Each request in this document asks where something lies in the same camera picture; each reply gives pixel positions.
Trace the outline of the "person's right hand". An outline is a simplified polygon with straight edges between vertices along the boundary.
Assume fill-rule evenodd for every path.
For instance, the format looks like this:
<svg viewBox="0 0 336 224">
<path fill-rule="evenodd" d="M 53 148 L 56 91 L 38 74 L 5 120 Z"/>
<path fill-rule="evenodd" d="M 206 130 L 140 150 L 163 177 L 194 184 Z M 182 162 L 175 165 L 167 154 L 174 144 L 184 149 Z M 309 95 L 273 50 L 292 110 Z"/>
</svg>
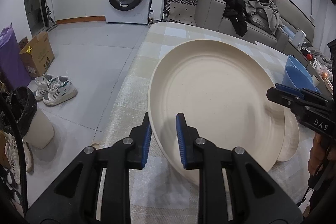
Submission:
<svg viewBox="0 0 336 224">
<path fill-rule="evenodd" d="M 322 135 L 315 133 L 313 138 L 313 147 L 310 150 L 310 159 L 307 164 L 308 171 L 312 176 L 326 155 L 326 149 L 324 149 L 321 145 L 322 143 L 324 144 L 325 141 L 326 140 Z"/>
</svg>

